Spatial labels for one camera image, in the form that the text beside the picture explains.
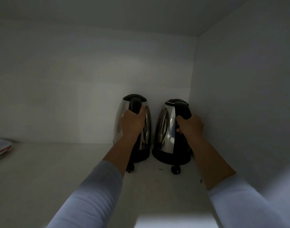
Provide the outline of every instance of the kettle body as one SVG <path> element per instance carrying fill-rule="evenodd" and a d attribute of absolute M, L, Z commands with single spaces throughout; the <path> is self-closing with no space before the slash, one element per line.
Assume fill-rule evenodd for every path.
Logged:
<path fill-rule="evenodd" d="M 145 125 L 143 131 L 139 135 L 137 141 L 135 142 L 129 163 L 127 166 L 126 171 L 132 172 L 134 170 L 135 162 L 140 162 L 147 159 L 150 155 L 150 146 L 151 146 L 151 115 L 148 106 L 147 99 L 141 95 L 137 94 L 130 94 L 123 97 L 123 100 L 120 103 L 118 108 L 115 124 L 114 124 L 114 136 L 113 136 L 113 143 L 116 143 L 122 136 L 122 129 L 121 129 L 121 118 L 126 110 L 131 110 L 132 112 L 138 114 L 140 108 L 142 106 L 146 106 L 146 117 L 145 117 Z"/>
<path fill-rule="evenodd" d="M 191 159 L 191 149 L 185 136 L 176 131 L 179 128 L 176 117 L 179 115 L 184 119 L 192 116 L 189 104 L 181 99 L 166 101 L 158 117 L 152 150 L 157 160 L 173 165 L 171 171 L 174 174 L 180 174 L 180 165 Z"/>

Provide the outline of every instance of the shiny metal surface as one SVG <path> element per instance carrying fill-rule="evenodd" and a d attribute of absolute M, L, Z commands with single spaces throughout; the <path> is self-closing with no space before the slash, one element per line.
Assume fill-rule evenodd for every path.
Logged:
<path fill-rule="evenodd" d="M 174 137 L 176 133 L 175 122 L 175 108 L 173 106 L 164 105 L 156 124 L 154 146 L 166 153 L 173 153 Z"/>
<path fill-rule="evenodd" d="M 147 111 L 146 111 L 146 118 L 145 118 L 145 126 L 143 128 L 142 135 L 141 135 L 140 149 L 147 148 L 148 146 L 150 146 L 150 143 L 151 143 L 150 109 L 146 101 L 143 102 L 142 105 L 145 105 L 147 107 Z M 123 136 L 122 129 L 121 129 L 121 118 L 123 114 L 125 113 L 125 111 L 128 109 L 129 109 L 129 102 L 122 100 L 118 108 L 118 111 L 116 113 L 116 118 L 115 118 L 114 133 L 113 133 L 114 143 L 116 143 Z"/>

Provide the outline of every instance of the hand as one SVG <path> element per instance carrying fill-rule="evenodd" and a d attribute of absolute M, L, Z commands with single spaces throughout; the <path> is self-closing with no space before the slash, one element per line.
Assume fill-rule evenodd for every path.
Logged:
<path fill-rule="evenodd" d="M 176 120 L 180 127 L 177 129 L 177 132 L 183 133 L 187 139 L 192 137 L 202 137 L 204 124 L 199 116 L 192 115 L 191 118 L 187 120 L 181 116 L 177 116 Z"/>
<path fill-rule="evenodd" d="M 141 107 L 139 114 L 135 114 L 131 110 L 127 110 L 121 119 L 123 136 L 137 138 L 144 128 L 145 116 L 145 106 Z"/>

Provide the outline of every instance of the kettle lid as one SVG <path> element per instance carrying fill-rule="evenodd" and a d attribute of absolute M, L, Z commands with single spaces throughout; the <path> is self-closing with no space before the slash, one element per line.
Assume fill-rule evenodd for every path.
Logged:
<path fill-rule="evenodd" d="M 189 104 L 182 99 L 169 99 L 168 101 L 165 102 L 165 105 L 174 106 L 178 102 L 184 103 L 184 104 L 186 104 L 186 106 L 189 106 Z"/>
<path fill-rule="evenodd" d="M 123 97 L 123 100 L 130 101 L 132 98 L 139 98 L 139 99 L 141 99 L 142 102 L 147 101 L 147 99 L 145 97 L 143 97 L 142 95 L 139 95 L 139 94 L 129 94 L 129 95 Z"/>

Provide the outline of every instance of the gray sleeve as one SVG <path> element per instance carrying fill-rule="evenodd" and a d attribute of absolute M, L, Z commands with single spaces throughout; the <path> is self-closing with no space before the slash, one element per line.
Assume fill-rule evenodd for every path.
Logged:
<path fill-rule="evenodd" d="M 107 227 L 123 184 L 119 170 L 101 161 L 62 205 L 47 228 Z"/>
<path fill-rule="evenodd" d="M 279 211 L 236 174 L 209 190 L 209 197 L 224 228 L 290 228 Z"/>

